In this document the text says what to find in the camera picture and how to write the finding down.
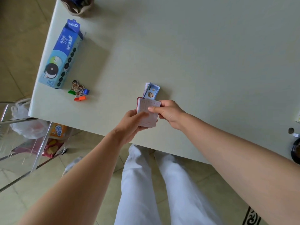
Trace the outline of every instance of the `person's right hand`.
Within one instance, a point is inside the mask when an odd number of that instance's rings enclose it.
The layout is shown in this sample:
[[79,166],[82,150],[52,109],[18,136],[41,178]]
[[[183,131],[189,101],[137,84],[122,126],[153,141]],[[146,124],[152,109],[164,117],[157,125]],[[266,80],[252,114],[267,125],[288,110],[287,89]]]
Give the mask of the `person's right hand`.
[[180,129],[179,119],[185,112],[173,100],[161,100],[162,107],[150,106],[148,110],[159,113],[159,118],[166,119],[175,129]]

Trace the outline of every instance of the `white pants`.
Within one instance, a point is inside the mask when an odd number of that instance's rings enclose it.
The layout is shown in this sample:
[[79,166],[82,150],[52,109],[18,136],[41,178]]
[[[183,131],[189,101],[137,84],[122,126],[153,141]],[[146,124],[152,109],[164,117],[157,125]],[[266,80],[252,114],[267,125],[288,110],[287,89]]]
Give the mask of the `white pants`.
[[[173,155],[155,151],[166,183],[171,224],[223,224],[205,196]],[[131,145],[124,165],[115,225],[161,224],[152,186],[148,150]]]

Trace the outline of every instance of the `plastic bag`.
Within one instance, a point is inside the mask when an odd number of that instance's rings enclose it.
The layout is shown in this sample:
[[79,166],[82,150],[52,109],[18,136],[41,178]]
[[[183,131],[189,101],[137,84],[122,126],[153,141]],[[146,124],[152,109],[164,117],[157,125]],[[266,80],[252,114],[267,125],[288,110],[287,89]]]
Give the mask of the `plastic bag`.
[[[24,99],[17,102],[11,108],[13,118],[11,120],[20,118],[29,118],[28,109],[31,99]],[[13,131],[28,139],[38,139],[40,137],[46,136],[49,124],[45,120],[32,120],[24,121],[19,123],[10,124]]]

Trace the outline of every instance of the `card stack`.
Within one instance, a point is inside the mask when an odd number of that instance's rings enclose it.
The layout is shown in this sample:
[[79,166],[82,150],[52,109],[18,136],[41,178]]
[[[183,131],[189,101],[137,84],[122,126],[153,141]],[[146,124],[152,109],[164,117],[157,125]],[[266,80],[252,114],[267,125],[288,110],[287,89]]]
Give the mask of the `card stack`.
[[156,126],[156,120],[157,120],[158,114],[148,111],[148,107],[160,106],[160,104],[161,104],[161,102],[155,101],[153,99],[145,99],[145,98],[141,98],[141,97],[137,98],[137,114],[140,112],[143,112],[143,111],[145,111],[149,114],[148,117],[143,118],[140,121],[139,126],[148,127],[148,128],[152,128],[152,127]]
[[159,89],[160,89],[160,86],[157,86],[151,82],[146,83],[143,98],[155,100]]

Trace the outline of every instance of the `forearm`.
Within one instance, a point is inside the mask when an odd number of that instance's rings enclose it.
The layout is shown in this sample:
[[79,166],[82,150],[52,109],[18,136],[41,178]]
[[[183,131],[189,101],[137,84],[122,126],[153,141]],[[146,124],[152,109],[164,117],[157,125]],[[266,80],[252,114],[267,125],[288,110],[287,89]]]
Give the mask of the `forearm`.
[[121,147],[117,133],[105,136],[29,209],[19,224],[93,224]]
[[290,160],[183,114],[182,132],[230,186],[270,224],[299,219],[300,170]]

